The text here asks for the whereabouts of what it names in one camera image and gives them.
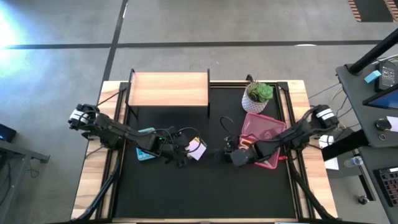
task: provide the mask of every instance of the black stand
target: black stand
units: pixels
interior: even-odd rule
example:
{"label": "black stand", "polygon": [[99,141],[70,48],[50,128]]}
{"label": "black stand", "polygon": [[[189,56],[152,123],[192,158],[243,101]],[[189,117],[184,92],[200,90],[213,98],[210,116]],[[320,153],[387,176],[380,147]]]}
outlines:
{"label": "black stand", "polygon": [[372,50],[370,50],[361,59],[355,62],[350,68],[349,72],[352,75],[359,75],[366,66],[379,58],[382,54],[388,51],[392,46],[398,42],[398,29],[388,35],[384,40],[377,44]]}
{"label": "black stand", "polygon": [[350,134],[346,138],[334,142],[332,145],[324,147],[322,149],[323,160],[328,161],[338,155],[350,152],[358,147],[368,145],[368,140],[366,139],[363,130],[359,130]]}

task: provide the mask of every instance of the teal object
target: teal object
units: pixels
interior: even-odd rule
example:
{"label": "teal object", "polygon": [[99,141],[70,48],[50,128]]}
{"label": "teal object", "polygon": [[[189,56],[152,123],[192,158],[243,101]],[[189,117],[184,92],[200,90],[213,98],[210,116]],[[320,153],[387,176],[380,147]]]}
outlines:
{"label": "teal object", "polygon": [[377,70],[373,71],[367,77],[365,78],[366,83],[370,83],[371,81],[377,79],[379,76],[381,76],[381,73]]}
{"label": "teal object", "polygon": [[[147,129],[139,130],[138,132],[139,133],[148,133],[148,132],[151,132],[151,131],[155,131],[155,129],[154,128],[147,128]],[[151,154],[144,153],[138,147],[136,148],[136,151],[137,151],[137,158],[138,158],[139,161],[145,161],[145,160],[148,160],[148,159],[156,158],[155,156],[153,156]]]}

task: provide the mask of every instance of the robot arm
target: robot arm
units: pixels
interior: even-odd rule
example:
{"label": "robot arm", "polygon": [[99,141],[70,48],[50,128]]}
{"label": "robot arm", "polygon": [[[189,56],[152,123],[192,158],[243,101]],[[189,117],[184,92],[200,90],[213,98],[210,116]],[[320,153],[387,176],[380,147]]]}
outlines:
{"label": "robot arm", "polygon": [[253,162],[262,162],[281,146],[286,150],[302,150],[309,143],[314,134],[325,134],[338,125],[338,119],[327,105],[318,105],[308,110],[304,116],[291,128],[286,129],[274,139],[258,140],[251,147],[239,147],[237,142],[229,142],[225,148],[227,160],[236,166],[243,166]]}
{"label": "robot arm", "polygon": [[70,129],[86,131],[81,134],[85,138],[98,136],[101,145],[108,149],[114,150],[127,140],[148,154],[165,157],[169,162],[176,161],[179,167],[187,162],[185,148],[189,141],[174,127],[143,134],[100,113],[97,106],[81,104],[73,111],[68,123]]}

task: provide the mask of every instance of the red object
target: red object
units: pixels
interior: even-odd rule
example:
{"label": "red object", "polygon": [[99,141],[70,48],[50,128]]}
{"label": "red object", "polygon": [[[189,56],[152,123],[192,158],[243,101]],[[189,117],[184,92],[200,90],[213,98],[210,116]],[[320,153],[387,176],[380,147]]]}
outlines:
{"label": "red object", "polygon": [[[242,127],[242,140],[256,142],[258,140],[272,139],[286,129],[286,124],[274,118],[256,113],[247,113]],[[278,166],[279,151],[264,162],[255,162],[257,166],[275,169]]]}

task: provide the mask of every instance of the monitor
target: monitor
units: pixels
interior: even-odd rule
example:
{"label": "monitor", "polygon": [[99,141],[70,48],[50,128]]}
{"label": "monitor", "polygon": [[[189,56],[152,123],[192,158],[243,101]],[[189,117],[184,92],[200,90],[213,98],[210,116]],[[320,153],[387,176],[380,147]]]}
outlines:
{"label": "monitor", "polygon": [[398,110],[398,84],[364,100],[363,105]]}

